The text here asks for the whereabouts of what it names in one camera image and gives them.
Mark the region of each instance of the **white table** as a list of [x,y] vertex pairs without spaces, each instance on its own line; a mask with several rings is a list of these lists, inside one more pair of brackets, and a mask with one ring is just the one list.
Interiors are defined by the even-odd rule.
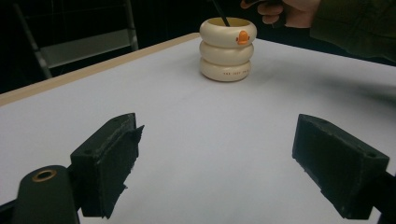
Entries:
[[376,223],[342,219],[291,157],[297,118],[334,123],[391,157],[396,68],[255,40],[251,74],[199,72],[198,34],[0,95],[0,203],[106,121],[146,125],[110,220],[81,223]]

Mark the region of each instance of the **wooden table edge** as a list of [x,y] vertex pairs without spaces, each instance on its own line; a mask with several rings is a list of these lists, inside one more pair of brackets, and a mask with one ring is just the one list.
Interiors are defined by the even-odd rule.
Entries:
[[96,73],[105,71],[107,69],[116,67],[118,65],[128,63],[130,61],[145,57],[147,55],[150,55],[152,53],[155,53],[157,51],[167,49],[170,47],[173,47],[175,45],[187,42],[189,40],[193,40],[195,38],[199,37],[199,33],[192,33],[189,35],[183,35],[181,37],[171,39],[168,41],[165,41],[163,43],[145,48],[145,49],[140,49],[137,51],[134,51],[132,53],[128,53],[125,55],[121,55],[120,57],[110,59],[108,61],[104,61],[101,63],[97,63],[82,69],[79,69],[77,71],[73,71],[58,77],[53,77],[41,82],[37,82],[35,84],[16,89],[14,91],[8,91],[3,94],[0,94],[0,106],[2,105],[7,105],[16,101],[19,101],[23,98],[39,94],[40,92],[43,91],[49,91],[54,88],[60,87],[64,84],[82,79],[84,77],[88,77],[91,75],[94,75]]

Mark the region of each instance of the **pen holder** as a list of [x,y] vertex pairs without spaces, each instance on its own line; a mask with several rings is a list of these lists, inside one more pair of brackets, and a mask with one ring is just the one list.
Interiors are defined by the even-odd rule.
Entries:
[[237,81],[250,72],[250,58],[253,55],[252,42],[257,29],[251,21],[227,18],[204,21],[200,27],[200,70],[206,77],[217,81]]

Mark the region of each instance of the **human hand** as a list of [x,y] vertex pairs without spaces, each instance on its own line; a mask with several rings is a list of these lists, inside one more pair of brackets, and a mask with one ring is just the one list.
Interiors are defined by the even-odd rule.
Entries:
[[[268,3],[267,0],[259,0],[257,11],[262,15],[262,22],[272,24],[279,20],[279,15],[283,11],[286,13],[285,26],[295,28],[309,28],[318,10],[320,0],[283,0],[283,4]],[[245,0],[241,2],[241,8],[248,8],[256,2],[247,4]]]

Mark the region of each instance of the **dark green sleeve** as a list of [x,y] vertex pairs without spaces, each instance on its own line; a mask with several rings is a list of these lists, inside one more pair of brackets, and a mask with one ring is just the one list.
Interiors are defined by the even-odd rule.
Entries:
[[396,62],[396,0],[321,0],[312,37]]

